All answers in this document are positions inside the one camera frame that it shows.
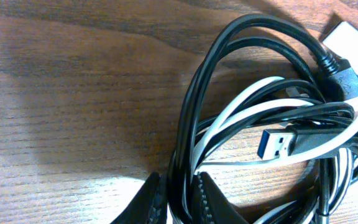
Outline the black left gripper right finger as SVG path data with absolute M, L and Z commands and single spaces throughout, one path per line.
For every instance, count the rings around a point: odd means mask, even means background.
M 195 224 L 240 223 L 240 215 L 234 210 L 208 173 L 193 178 L 191 217 Z

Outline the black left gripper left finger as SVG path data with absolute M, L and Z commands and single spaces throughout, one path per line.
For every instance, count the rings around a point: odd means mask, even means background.
M 158 172 L 151 173 L 128 206 L 111 224 L 166 224 L 166 180 Z

